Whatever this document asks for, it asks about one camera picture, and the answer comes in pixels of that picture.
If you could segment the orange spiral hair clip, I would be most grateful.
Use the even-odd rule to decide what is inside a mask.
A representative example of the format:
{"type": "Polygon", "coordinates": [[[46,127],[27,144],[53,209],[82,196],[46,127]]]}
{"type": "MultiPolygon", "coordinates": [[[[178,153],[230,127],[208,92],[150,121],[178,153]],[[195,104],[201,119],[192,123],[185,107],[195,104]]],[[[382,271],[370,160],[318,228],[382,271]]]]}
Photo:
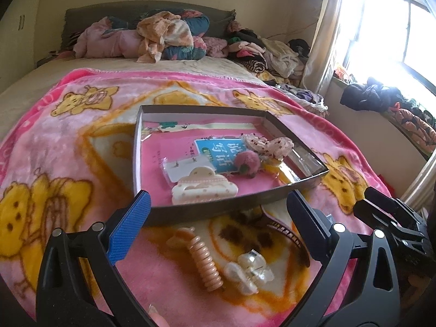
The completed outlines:
{"type": "Polygon", "coordinates": [[[202,238],[196,234],[194,227],[178,228],[166,244],[171,248],[186,249],[189,252],[208,292],[222,288],[223,280],[211,252],[202,238]]]}

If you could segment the dark clothes on windowsill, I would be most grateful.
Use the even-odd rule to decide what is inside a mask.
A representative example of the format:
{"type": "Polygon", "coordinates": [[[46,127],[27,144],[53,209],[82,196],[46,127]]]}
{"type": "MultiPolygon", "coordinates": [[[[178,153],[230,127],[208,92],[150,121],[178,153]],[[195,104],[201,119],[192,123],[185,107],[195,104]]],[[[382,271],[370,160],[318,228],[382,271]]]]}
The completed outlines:
{"type": "Polygon", "coordinates": [[[350,83],[340,104],[355,111],[374,111],[402,132],[423,156],[435,151],[435,117],[415,100],[405,98],[396,87],[369,78],[366,83],[350,83]]]}

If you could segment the floral fabric bow scrunchie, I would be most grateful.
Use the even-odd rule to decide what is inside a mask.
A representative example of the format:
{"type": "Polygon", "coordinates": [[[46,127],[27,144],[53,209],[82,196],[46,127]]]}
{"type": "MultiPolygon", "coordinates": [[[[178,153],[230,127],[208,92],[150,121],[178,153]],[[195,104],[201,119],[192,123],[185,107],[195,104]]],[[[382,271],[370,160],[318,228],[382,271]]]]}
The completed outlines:
{"type": "Polygon", "coordinates": [[[268,140],[266,137],[255,134],[243,134],[242,140],[247,149],[256,152],[262,158],[277,161],[282,161],[294,147],[293,141],[288,137],[268,140]]]}

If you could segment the cream claw hair clip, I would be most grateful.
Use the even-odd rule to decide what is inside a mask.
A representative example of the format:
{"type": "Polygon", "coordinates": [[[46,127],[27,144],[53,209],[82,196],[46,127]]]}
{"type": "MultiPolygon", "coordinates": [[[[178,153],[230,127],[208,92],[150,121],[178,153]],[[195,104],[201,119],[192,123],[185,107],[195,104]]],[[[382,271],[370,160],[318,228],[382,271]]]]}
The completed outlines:
{"type": "Polygon", "coordinates": [[[209,167],[196,167],[171,189],[173,205],[199,204],[236,197],[238,186],[209,167]]]}

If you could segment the shallow dark cardboard box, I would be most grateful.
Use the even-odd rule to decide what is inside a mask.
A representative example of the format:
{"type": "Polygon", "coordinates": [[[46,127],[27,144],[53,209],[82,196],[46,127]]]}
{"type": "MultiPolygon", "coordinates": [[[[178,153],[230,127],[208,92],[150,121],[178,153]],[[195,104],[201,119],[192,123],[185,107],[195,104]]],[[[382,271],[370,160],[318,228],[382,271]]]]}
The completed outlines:
{"type": "Polygon", "coordinates": [[[209,219],[315,187],[327,166],[269,111],[142,105],[135,190],[150,194],[149,226],[209,219]]]}

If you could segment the cream curtain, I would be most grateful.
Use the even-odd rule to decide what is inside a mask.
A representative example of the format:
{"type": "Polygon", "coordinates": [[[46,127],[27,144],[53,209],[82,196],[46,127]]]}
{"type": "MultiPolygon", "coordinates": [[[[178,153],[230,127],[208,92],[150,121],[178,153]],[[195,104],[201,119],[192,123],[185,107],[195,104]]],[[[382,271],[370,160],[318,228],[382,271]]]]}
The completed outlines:
{"type": "Polygon", "coordinates": [[[326,95],[337,54],[341,10],[344,0],[323,0],[312,47],[301,85],[313,93],[326,95]]]}

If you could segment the blue printed card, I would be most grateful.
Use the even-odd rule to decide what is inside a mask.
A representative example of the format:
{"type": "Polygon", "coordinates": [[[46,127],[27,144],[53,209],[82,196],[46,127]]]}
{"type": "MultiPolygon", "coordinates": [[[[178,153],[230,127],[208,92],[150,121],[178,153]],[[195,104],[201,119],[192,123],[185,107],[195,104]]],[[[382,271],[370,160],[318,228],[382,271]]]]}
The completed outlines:
{"type": "Polygon", "coordinates": [[[236,172],[236,155],[247,150],[241,138],[203,138],[195,140],[194,144],[200,154],[209,158],[218,174],[236,172]]]}

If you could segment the clothes pile by window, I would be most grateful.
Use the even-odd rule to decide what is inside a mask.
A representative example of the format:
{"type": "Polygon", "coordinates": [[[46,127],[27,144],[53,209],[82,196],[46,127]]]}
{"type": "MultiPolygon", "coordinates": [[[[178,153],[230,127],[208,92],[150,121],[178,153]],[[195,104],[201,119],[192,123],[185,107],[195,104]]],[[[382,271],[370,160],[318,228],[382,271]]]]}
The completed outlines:
{"type": "Polygon", "coordinates": [[[239,22],[232,21],[227,27],[227,41],[230,59],[310,113],[327,116],[324,98],[302,87],[302,76],[310,54],[310,46],[305,40],[297,38],[284,43],[262,38],[239,22]]]}

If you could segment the cream wardrobe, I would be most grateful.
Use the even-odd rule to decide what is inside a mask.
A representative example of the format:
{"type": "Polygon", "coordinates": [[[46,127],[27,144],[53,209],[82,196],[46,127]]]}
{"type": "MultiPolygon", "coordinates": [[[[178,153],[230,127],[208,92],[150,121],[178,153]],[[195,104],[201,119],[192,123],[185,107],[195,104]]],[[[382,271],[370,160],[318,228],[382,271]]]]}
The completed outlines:
{"type": "Polygon", "coordinates": [[[34,69],[35,23],[39,2],[12,0],[1,18],[1,91],[34,69]]]}

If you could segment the pile of bedding and clothes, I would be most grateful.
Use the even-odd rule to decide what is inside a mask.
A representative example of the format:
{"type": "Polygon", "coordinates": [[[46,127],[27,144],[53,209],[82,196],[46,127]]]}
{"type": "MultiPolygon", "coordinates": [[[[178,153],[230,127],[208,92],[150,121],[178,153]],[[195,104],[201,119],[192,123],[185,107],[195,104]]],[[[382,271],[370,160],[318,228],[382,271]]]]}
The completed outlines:
{"type": "Polygon", "coordinates": [[[72,52],[76,58],[135,58],[138,63],[200,60],[207,55],[209,17],[192,9],[152,10],[132,25],[105,16],[81,32],[72,52]]]}

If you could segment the dark green headboard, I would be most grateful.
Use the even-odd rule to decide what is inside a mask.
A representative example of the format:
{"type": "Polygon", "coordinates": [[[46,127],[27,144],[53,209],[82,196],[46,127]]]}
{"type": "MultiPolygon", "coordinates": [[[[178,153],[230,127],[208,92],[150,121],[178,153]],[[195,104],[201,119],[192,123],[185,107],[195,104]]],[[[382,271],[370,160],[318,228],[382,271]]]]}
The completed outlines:
{"type": "Polygon", "coordinates": [[[210,22],[206,36],[224,38],[228,25],[236,19],[235,10],[219,10],[198,4],[183,2],[168,2],[155,0],[137,0],[123,2],[105,2],[84,7],[68,9],[64,15],[64,26],[61,34],[60,48],[66,50],[72,46],[70,37],[77,32],[83,32],[91,24],[105,16],[114,16],[129,23],[137,23],[140,16],[153,10],[197,10],[204,13],[210,22]]]}

